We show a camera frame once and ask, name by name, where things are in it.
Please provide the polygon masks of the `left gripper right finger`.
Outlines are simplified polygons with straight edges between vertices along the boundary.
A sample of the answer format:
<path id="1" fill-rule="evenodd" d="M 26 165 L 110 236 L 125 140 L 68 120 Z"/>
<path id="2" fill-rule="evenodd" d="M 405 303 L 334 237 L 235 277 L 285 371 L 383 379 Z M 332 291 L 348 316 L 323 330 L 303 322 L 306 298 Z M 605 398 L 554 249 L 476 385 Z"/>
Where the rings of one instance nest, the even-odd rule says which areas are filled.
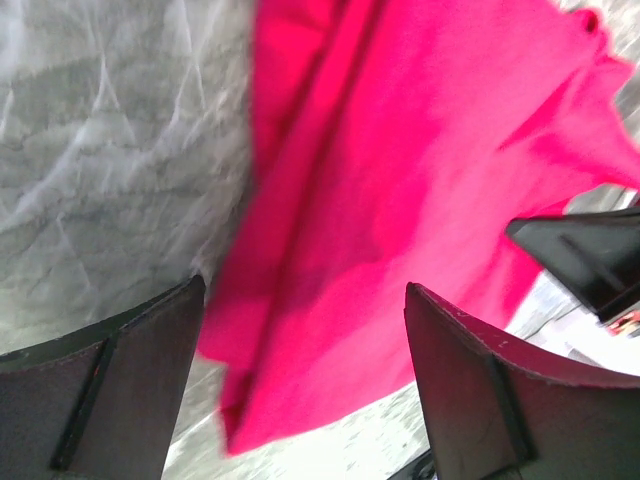
<path id="1" fill-rule="evenodd" d="M 407 336 L 441 479 L 635 479 L 639 380 L 531 345 L 421 285 Z"/>

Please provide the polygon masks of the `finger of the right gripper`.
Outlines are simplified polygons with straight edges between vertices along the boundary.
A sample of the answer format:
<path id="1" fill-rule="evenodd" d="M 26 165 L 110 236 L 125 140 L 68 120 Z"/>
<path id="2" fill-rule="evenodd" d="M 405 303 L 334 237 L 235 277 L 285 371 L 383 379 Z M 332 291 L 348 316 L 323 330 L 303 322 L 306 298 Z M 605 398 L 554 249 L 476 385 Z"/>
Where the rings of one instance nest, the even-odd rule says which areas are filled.
<path id="1" fill-rule="evenodd" d="M 507 236 L 610 323 L 639 303 L 639 209 L 516 218 Z"/>

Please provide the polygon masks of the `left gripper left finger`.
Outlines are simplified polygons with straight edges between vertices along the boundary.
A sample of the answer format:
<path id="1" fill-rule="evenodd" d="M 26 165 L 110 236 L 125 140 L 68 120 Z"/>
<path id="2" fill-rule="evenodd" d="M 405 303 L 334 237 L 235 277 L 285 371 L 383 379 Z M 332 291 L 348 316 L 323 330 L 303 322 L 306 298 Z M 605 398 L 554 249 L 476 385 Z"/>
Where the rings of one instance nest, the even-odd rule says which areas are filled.
<path id="1" fill-rule="evenodd" d="M 1 357 L 4 479 L 158 479 L 204 310 L 195 276 Z"/>

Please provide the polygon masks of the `pink red t shirt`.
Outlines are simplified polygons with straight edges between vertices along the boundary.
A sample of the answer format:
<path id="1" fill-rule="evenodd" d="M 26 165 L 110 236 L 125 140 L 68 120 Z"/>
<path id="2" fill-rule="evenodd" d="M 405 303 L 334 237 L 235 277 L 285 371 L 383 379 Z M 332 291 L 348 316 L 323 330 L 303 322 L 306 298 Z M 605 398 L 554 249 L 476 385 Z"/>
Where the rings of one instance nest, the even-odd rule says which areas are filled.
<path id="1" fill-rule="evenodd" d="M 508 222 L 639 185 L 632 71 L 598 12 L 550 1 L 259 2 L 254 191 L 198 345 L 227 452 L 409 384 L 410 282 L 507 326 L 539 274 Z"/>

